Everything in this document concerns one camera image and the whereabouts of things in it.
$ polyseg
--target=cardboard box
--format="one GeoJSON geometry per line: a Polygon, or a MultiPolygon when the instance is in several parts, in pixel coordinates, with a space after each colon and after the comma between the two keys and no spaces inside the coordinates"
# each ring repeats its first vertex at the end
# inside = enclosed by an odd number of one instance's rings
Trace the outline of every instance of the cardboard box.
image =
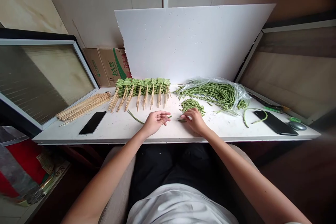
{"type": "Polygon", "coordinates": [[[124,49],[85,48],[84,54],[98,85],[115,87],[118,79],[132,78],[124,49]]]}
{"type": "Polygon", "coordinates": [[[89,64],[89,67],[94,75],[94,78],[98,82],[98,85],[102,87],[110,87],[110,82],[107,78],[105,69],[103,67],[102,60],[99,56],[97,48],[84,48],[84,57],[89,64]]]}

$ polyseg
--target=green bean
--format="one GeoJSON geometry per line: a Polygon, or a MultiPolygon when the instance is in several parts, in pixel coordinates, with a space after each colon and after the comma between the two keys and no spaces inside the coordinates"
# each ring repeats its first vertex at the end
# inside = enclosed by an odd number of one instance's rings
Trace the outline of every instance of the green bean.
{"type": "Polygon", "coordinates": [[[142,121],[140,121],[139,119],[137,119],[137,118],[132,114],[132,112],[131,112],[130,110],[128,110],[128,112],[129,112],[129,114],[130,114],[135,120],[137,120],[139,123],[141,123],[141,124],[145,124],[144,122],[142,122],[142,121]]]}
{"type": "Polygon", "coordinates": [[[198,103],[198,101],[194,100],[194,99],[187,99],[185,101],[183,101],[181,103],[182,107],[183,107],[183,110],[182,112],[186,112],[188,109],[191,109],[191,108],[197,108],[198,111],[201,113],[202,116],[204,116],[205,114],[205,111],[204,111],[204,107],[202,105],[200,105],[198,103]]]}
{"type": "Polygon", "coordinates": [[[236,115],[236,113],[232,111],[234,105],[237,106],[238,110],[248,107],[248,104],[244,100],[240,100],[238,104],[236,104],[235,88],[230,84],[208,82],[204,85],[188,88],[183,91],[182,89],[183,87],[179,86],[175,91],[179,100],[189,96],[191,98],[204,100],[208,103],[214,103],[220,107],[220,110],[214,111],[216,113],[229,111],[236,115]]]}
{"type": "Polygon", "coordinates": [[[263,118],[263,119],[261,119],[261,120],[259,120],[259,121],[255,121],[255,122],[253,122],[252,124],[256,124],[256,123],[259,123],[259,122],[261,122],[261,121],[265,121],[265,120],[267,119],[267,117],[268,117],[268,114],[266,113],[266,111],[261,110],[261,109],[259,109],[259,108],[248,108],[248,109],[246,108],[246,109],[244,109],[243,121],[244,121],[244,124],[245,124],[245,126],[246,126],[247,128],[249,128],[249,126],[247,125],[246,120],[245,120],[245,112],[246,112],[246,110],[249,110],[249,109],[263,111],[263,112],[265,113],[265,115],[266,115],[265,118],[263,118]]]}

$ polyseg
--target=black smartphone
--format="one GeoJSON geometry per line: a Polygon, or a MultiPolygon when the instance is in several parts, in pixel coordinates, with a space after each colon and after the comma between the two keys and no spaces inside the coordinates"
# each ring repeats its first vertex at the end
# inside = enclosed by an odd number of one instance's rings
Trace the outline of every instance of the black smartphone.
{"type": "Polygon", "coordinates": [[[100,121],[103,119],[104,115],[106,114],[106,111],[103,112],[96,112],[91,119],[87,122],[87,124],[84,126],[84,128],[80,131],[80,135],[87,135],[92,134],[100,121]]]}
{"type": "MultiPolygon", "coordinates": [[[[279,135],[293,135],[293,136],[297,136],[299,134],[291,127],[289,127],[287,124],[285,124],[284,122],[276,118],[274,115],[272,115],[270,112],[266,113],[267,113],[267,119],[263,122],[266,123],[267,126],[270,127],[275,133],[279,135]]],[[[264,111],[254,111],[254,114],[260,119],[265,118],[264,111]]]]}

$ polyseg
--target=styrofoam board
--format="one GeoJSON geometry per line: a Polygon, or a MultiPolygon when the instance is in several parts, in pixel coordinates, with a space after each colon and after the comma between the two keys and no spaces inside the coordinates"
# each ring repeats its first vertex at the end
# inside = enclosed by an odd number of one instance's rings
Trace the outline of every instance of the styrofoam board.
{"type": "Polygon", "coordinates": [[[275,4],[116,10],[134,78],[233,80],[275,4]]]}

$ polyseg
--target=white t-shirt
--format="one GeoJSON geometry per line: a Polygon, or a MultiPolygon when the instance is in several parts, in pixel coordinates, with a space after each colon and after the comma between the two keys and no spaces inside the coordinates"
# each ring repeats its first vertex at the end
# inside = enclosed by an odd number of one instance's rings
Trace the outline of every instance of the white t-shirt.
{"type": "Polygon", "coordinates": [[[195,188],[184,184],[167,184],[132,206],[127,224],[138,223],[236,224],[238,221],[226,208],[195,188]]]}

